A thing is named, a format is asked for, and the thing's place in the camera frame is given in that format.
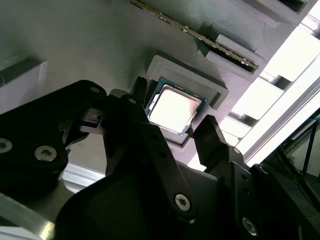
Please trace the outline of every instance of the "screw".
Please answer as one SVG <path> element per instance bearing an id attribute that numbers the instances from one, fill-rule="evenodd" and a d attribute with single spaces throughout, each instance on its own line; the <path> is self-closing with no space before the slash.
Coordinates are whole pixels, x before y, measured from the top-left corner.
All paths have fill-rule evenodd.
<path id="1" fill-rule="evenodd" d="M 241 152 L 237 148 L 233 147 L 232 149 L 236 154 L 241 154 Z"/>
<path id="2" fill-rule="evenodd" d="M 52 146 L 40 146 L 34 151 L 34 156 L 39 161 L 51 162 L 57 157 L 57 151 Z"/>
<path id="3" fill-rule="evenodd" d="M 250 221 L 250 219 L 244 217 L 242 219 L 242 224 L 244 226 L 244 228 L 252 235 L 252 236 L 257 236 L 258 232 L 257 232 L 257 228 L 254 225 L 254 223 L 252 221 Z"/>
<path id="4" fill-rule="evenodd" d="M 132 103 L 132 104 L 136 104 L 136 100 L 132 99 L 132 98 L 129 98 L 129 102 Z"/>
<path id="5" fill-rule="evenodd" d="M 0 138 L 0 154 L 9 152 L 13 145 L 8 139 Z"/>
<path id="6" fill-rule="evenodd" d="M 177 194 L 175 196 L 175 203 L 184 212 L 187 212 L 190 209 L 190 202 L 185 195 Z"/>
<path id="7" fill-rule="evenodd" d="M 260 169 L 264 174 L 267 174 L 267 175 L 269 174 L 262 166 L 260 166 Z"/>
<path id="8" fill-rule="evenodd" d="M 98 88 L 94 87 L 94 86 L 92 86 L 90 89 L 91 89 L 92 92 L 100 93 L 100 90 Z"/>

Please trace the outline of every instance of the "bright light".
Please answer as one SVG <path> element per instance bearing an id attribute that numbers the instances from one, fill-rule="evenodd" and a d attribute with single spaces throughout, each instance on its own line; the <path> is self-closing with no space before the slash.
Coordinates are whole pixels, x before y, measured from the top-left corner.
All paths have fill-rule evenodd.
<path id="1" fill-rule="evenodd" d="M 236 103 L 232 112 L 239 115 L 245 114 L 259 120 L 280 98 L 282 93 L 283 91 L 279 88 L 257 78 Z"/>
<path id="2" fill-rule="evenodd" d="M 230 144 L 231 146 L 235 146 L 238 144 L 239 142 L 239 138 L 237 138 L 236 136 L 233 136 L 225 131 L 221 131 L 223 136 L 224 136 L 224 139 L 225 141 Z"/>
<path id="3" fill-rule="evenodd" d="M 320 1 L 318 1 L 313 8 L 310 10 L 309 14 L 315 19 L 320 21 Z"/>
<path id="4" fill-rule="evenodd" d="M 222 120 L 222 122 L 219 124 L 219 127 L 222 131 L 238 138 L 243 138 L 251 129 L 250 126 L 247 126 L 228 116 Z"/>
<path id="5" fill-rule="evenodd" d="M 206 170 L 206 167 L 200 164 L 199 156 L 198 156 L 197 153 L 194 155 L 194 157 L 188 163 L 188 167 L 192 168 L 192 169 L 196 169 L 196 170 L 202 171 L 202 172 L 204 170 Z"/>
<path id="6" fill-rule="evenodd" d="M 319 53 L 319 40 L 301 27 L 297 27 L 275 53 L 264 71 L 293 82 Z"/>
<path id="7" fill-rule="evenodd" d="M 176 133 L 182 133 L 196 114 L 201 100 L 164 85 L 154 104 L 149 119 L 151 122 Z"/>
<path id="8" fill-rule="evenodd" d="M 284 125 L 266 144 L 263 145 L 246 163 L 249 167 L 260 164 L 272 151 L 274 151 L 294 130 L 307 118 L 320 108 L 320 92 L 318 92 L 290 121 Z"/>
<path id="9" fill-rule="evenodd" d="M 314 62 L 301 74 L 301 76 L 294 82 L 294 84 L 285 91 L 279 100 L 270 108 L 270 110 L 256 123 L 252 130 L 238 143 L 236 146 L 243 154 L 245 154 L 263 135 L 271 128 L 280 128 L 281 126 L 276 124 L 276 121 L 285 114 L 286 111 L 298 100 L 298 98 L 308 90 L 308 88 L 319 78 L 320 57 L 317 57 Z M 291 128 L 291 133 L 298 127 L 296 125 Z M 266 152 L 271 153 L 285 138 L 271 136 L 272 138 L 281 139 L 277 141 L 276 145 L 269 145 Z M 255 156 L 255 162 L 262 162 L 264 158 L 258 156 L 267 156 L 265 154 L 259 154 Z"/>

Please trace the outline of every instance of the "gray surface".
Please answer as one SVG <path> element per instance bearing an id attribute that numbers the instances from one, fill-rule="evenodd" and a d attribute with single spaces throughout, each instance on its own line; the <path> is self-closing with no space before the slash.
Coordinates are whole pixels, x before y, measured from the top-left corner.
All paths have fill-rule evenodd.
<path id="1" fill-rule="evenodd" d="M 199 51 L 203 54 L 203 56 L 212 63 L 219 64 L 220 66 L 228 69 L 232 73 L 244 78 L 245 80 L 249 81 L 250 83 L 253 83 L 259 74 L 263 71 L 263 69 L 267 65 L 267 61 L 260 57 L 259 55 L 255 54 L 250 49 L 247 49 L 240 44 L 237 44 L 236 42 L 232 41 L 230 38 L 216 33 L 214 29 L 208 33 L 212 36 L 212 39 L 222 46 L 227 47 L 228 49 L 232 50 L 235 53 L 239 53 L 241 56 L 245 57 L 250 62 L 254 63 L 256 66 L 258 66 L 258 69 L 253 69 L 251 72 L 243 69 L 242 67 L 230 62 L 229 60 L 225 59 L 224 57 L 221 57 L 214 53 L 212 49 L 210 49 L 208 46 L 206 46 L 203 43 L 199 43 Z"/>
<path id="2" fill-rule="evenodd" d="M 303 5 L 297 12 L 291 10 L 279 0 L 232 0 L 238 6 L 249 9 L 258 19 L 272 27 L 278 23 L 291 23 L 298 26 L 317 0 L 301 0 Z"/>
<path id="3" fill-rule="evenodd" d="M 0 193 L 0 216 L 23 227 L 43 240 L 53 240 L 55 224 Z"/>
<path id="4" fill-rule="evenodd" d="M 230 97 L 220 106 L 223 112 L 214 112 L 220 122 L 250 83 L 198 54 L 192 36 L 128 2 L 0 1 L 0 70 L 30 53 L 48 60 L 42 95 L 80 79 L 94 81 L 107 92 L 114 88 L 129 91 L 135 78 L 145 74 L 150 55 L 160 51 L 226 85 Z M 228 0 L 145 2 L 196 31 L 202 26 L 212 26 L 266 60 L 271 59 L 294 29 L 286 23 L 272 28 Z M 189 162 L 195 152 L 195 146 L 191 144 L 183 161 Z M 97 158 L 105 161 L 103 156 Z M 96 168 L 99 164 L 92 165 L 84 157 L 74 161 L 104 172 L 104 169 Z"/>

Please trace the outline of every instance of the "mounting hole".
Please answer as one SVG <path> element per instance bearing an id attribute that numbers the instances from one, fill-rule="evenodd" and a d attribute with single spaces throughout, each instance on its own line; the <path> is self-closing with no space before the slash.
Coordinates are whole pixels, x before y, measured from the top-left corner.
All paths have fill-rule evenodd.
<path id="1" fill-rule="evenodd" d="M 95 92 L 95 93 L 100 93 L 100 90 L 94 86 L 90 87 L 91 91 L 92 92 Z"/>
<path id="2" fill-rule="evenodd" d="M 159 156 L 162 158 L 166 158 L 167 154 L 165 154 L 163 151 L 159 152 Z"/>
<path id="3" fill-rule="evenodd" d="M 248 178 L 246 177 L 246 175 L 241 174 L 241 177 L 243 178 L 243 180 L 248 181 Z"/>
<path id="4" fill-rule="evenodd" d="M 157 140 L 157 139 L 158 139 L 158 136 L 157 136 L 157 135 L 155 135 L 155 134 L 151 134 L 151 137 L 152 137 L 153 139 L 155 139 L 155 140 Z"/>
<path id="5" fill-rule="evenodd" d="M 136 104 L 136 100 L 132 99 L 132 98 L 129 98 L 129 102 L 132 103 L 132 104 Z"/>
<path id="6" fill-rule="evenodd" d="M 242 191 L 243 191 L 245 194 L 248 194 L 248 195 L 250 194 L 248 188 L 245 188 L 245 187 L 244 187 L 244 188 L 242 188 Z"/>

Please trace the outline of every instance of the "black bracket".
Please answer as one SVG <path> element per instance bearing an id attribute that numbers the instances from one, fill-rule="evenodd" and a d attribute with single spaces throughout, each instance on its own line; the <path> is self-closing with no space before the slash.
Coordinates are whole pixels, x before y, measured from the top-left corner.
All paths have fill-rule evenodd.
<path id="1" fill-rule="evenodd" d="M 193 138 L 205 172 L 217 177 L 228 189 L 224 194 L 231 198 L 234 223 L 251 237 L 257 236 L 260 220 L 253 178 L 242 154 L 226 143 L 214 116 L 204 118 Z"/>

